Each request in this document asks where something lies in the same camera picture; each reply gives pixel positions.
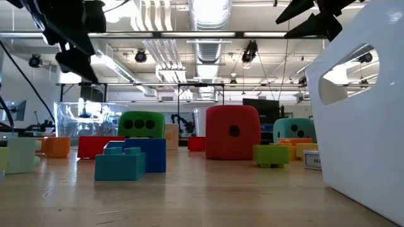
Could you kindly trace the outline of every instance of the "white label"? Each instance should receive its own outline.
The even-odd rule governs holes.
[[[321,160],[318,154],[304,154],[306,167],[321,169]]]

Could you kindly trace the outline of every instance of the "red foam cube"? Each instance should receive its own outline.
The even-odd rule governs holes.
[[[252,160],[260,144],[261,126],[254,107],[221,105],[206,111],[206,158]]]
[[[104,146],[109,141],[124,140],[124,136],[80,136],[78,138],[77,158],[94,159],[97,154],[104,152]]]
[[[191,136],[188,138],[188,150],[204,151],[206,148],[206,137]]]

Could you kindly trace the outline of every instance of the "black cable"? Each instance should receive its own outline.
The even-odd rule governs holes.
[[[3,48],[4,52],[6,53],[6,55],[8,56],[8,58],[10,58],[11,62],[13,62],[13,64],[15,65],[15,67],[17,68],[17,70],[21,73],[21,75],[23,75],[23,77],[25,78],[25,80],[28,82],[28,84],[31,86],[33,92],[35,92],[35,94],[38,96],[39,100],[42,102],[42,104],[44,104],[46,110],[49,112],[50,117],[52,117],[53,122],[55,121],[55,118],[51,112],[51,110],[49,109],[49,107],[46,105],[45,101],[42,99],[42,97],[39,95],[39,93],[37,92],[37,90],[35,89],[35,87],[33,86],[33,84],[31,83],[31,81],[27,78],[27,76],[25,75],[25,73],[21,70],[21,68],[18,66],[18,64],[14,61],[13,56],[11,56],[11,54],[8,52],[8,50],[6,49],[6,47],[4,46],[3,42],[0,41],[0,45],[1,48]]]
[[[119,8],[119,7],[123,6],[123,5],[125,5],[125,4],[128,3],[128,2],[129,2],[129,0],[125,0],[123,3],[117,5],[116,7],[104,11],[104,13],[109,12],[109,11],[112,11],[112,10],[114,10],[114,9],[117,9],[117,8]]]
[[[7,105],[5,104],[5,102],[4,102],[4,100],[3,100],[3,98],[1,96],[0,96],[0,104],[3,107],[3,110],[6,112],[8,122],[10,122],[10,126],[8,126],[8,125],[6,125],[6,124],[4,124],[2,122],[0,122],[0,125],[5,127],[5,128],[8,128],[8,129],[13,129],[14,128],[14,120],[13,120],[13,118],[11,116],[10,110],[8,109]]]

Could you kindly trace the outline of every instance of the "pale green foam block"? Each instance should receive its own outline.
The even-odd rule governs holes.
[[[42,147],[42,141],[36,141],[35,142],[35,150],[40,151],[41,147]]]
[[[40,163],[40,158],[39,158],[38,156],[35,156],[35,157],[33,158],[33,165],[34,165],[34,167],[38,167],[38,166],[39,166],[39,163]]]
[[[254,159],[261,168],[283,168],[289,164],[287,146],[254,145]]]
[[[16,137],[7,139],[8,162],[6,174],[29,173],[33,171],[35,163],[35,138]]]
[[[0,148],[0,172],[6,171],[7,161],[8,161],[8,148]]]

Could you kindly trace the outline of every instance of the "ventilation duct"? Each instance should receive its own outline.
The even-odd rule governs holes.
[[[189,12],[194,31],[226,30],[230,21],[232,0],[189,0]],[[214,83],[217,77],[223,44],[195,44],[196,73],[202,83]],[[200,92],[208,98],[213,94]]]

